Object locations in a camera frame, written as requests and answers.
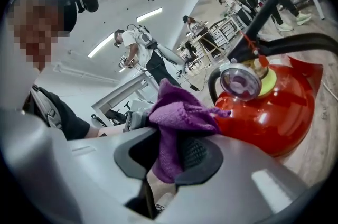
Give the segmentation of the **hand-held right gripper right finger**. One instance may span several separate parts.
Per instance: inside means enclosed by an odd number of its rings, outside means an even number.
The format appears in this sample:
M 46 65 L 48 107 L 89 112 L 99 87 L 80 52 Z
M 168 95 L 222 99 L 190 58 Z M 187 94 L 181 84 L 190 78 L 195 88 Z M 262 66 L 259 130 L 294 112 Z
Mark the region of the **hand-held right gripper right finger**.
M 291 223 L 311 197 L 291 170 L 236 139 L 186 138 L 179 156 L 184 172 L 157 223 Z

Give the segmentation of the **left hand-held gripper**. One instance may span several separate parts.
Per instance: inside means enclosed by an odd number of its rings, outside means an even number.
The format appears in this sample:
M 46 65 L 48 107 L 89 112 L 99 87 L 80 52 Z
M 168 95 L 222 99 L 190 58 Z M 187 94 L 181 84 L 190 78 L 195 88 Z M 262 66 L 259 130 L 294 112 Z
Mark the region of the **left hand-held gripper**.
M 136 129 L 148 126 L 148 112 L 130 111 L 126 118 L 124 132 L 130 132 Z

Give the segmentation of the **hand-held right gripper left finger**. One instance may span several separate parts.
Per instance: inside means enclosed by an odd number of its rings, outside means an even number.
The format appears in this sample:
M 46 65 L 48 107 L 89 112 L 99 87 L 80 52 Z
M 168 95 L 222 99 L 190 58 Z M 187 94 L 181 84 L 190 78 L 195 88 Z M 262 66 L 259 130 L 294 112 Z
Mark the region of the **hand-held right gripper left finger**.
M 20 223 L 152 223 L 146 175 L 159 134 L 145 127 L 69 141 L 38 117 L 1 109 L 1 157 Z

